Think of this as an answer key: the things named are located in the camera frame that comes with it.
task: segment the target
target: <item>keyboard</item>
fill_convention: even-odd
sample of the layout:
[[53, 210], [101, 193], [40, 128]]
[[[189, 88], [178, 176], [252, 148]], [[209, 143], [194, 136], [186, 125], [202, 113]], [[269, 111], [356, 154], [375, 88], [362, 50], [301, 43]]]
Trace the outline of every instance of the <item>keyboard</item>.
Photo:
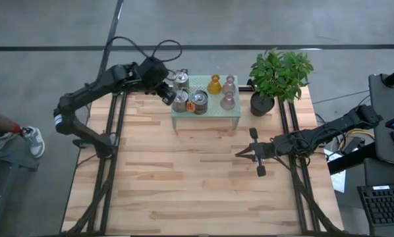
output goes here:
[[394, 185], [357, 188], [368, 222], [372, 226], [394, 225]]

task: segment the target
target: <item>table leg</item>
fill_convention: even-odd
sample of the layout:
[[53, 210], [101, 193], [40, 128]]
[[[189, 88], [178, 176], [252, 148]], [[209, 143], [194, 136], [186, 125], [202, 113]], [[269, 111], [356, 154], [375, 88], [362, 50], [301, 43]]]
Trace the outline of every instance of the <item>table leg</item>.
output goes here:
[[174, 130], [177, 130], [177, 119], [176, 118], [172, 118], [172, 127]]
[[237, 129], [238, 122], [239, 122], [239, 117], [238, 118], [232, 118], [232, 129], [233, 130]]

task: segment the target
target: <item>wooden tabletop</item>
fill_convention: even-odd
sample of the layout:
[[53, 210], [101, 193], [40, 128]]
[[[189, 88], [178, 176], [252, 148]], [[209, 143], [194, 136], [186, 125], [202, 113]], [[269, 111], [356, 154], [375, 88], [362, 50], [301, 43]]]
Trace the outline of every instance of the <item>wooden tabletop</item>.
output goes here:
[[[265, 162], [267, 175], [258, 178], [254, 163], [234, 156], [251, 142], [251, 127], [257, 128], [263, 142], [283, 133], [277, 101], [268, 114], [255, 117], [250, 113], [251, 95], [240, 93], [242, 116], [236, 130], [230, 119], [184, 118], [178, 120], [177, 132], [171, 124], [171, 107], [158, 96], [130, 95], [107, 234], [300, 233], [290, 172], [271, 160]], [[108, 95], [92, 104], [88, 126], [97, 132], [105, 129], [110, 101]], [[292, 124], [285, 108], [288, 124]], [[308, 88], [302, 90], [295, 108], [300, 129], [317, 127]], [[94, 153], [83, 149], [78, 162]], [[63, 230], [72, 227], [90, 204], [97, 169], [97, 158], [77, 168]], [[342, 229], [325, 157], [311, 156], [308, 170], [315, 200]], [[304, 208], [312, 229], [306, 203]], [[96, 219], [99, 226], [100, 214]]]

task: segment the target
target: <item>tin can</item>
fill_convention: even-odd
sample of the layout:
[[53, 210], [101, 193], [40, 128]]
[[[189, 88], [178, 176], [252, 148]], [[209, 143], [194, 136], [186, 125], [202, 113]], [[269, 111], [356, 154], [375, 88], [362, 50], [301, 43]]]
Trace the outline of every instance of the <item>tin can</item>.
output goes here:
[[188, 92], [186, 90], [177, 90], [177, 96], [172, 103], [172, 109], [177, 113], [185, 112], [187, 101]]
[[203, 115], [208, 111], [209, 97], [206, 92], [202, 90], [195, 91], [191, 94], [190, 101], [195, 104], [194, 113], [196, 115]]
[[188, 69], [181, 69], [178, 70], [176, 75], [175, 75], [175, 81], [173, 82], [173, 86], [175, 89], [181, 89], [189, 88], [189, 83], [188, 83]]

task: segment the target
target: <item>gray floor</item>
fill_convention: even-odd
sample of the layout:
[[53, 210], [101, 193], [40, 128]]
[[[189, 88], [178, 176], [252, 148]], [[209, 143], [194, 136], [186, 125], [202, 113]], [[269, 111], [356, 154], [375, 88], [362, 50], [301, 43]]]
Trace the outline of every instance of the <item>gray floor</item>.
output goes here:
[[[116, 2], [0, 0], [0, 46], [103, 45]], [[394, 43], [394, 0], [126, 0], [119, 20], [117, 35], [141, 45], [167, 38], [198, 45]], [[314, 108], [325, 120], [343, 115], [368, 95], [350, 94], [368, 89], [369, 74], [394, 71], [394, 50], [305, 52], [315, 68], [309, 85]], [[244, 84], [257, 53], [185, 51], [167, 66], [189, 68], [191, 74], [236, 74]], [[108, 65], [142, 59], [138, 53], [116, 52]], [[0, 113], [39, 127], [46, 141], [39, 171], [20, 173], [0, 236], [58, 233], [78, 149], [72, 137], [56, 133], [52, 111], [61, 95], [96, 77], [100, 60], [101, 52], [0, 52]], [[31, 159], [20, 140], [7, 151]], [[353, 180], [363, 179], [360, 168], [349, 173]], [[368, 233], [354, 190], [337, 198], [345, 229]]]

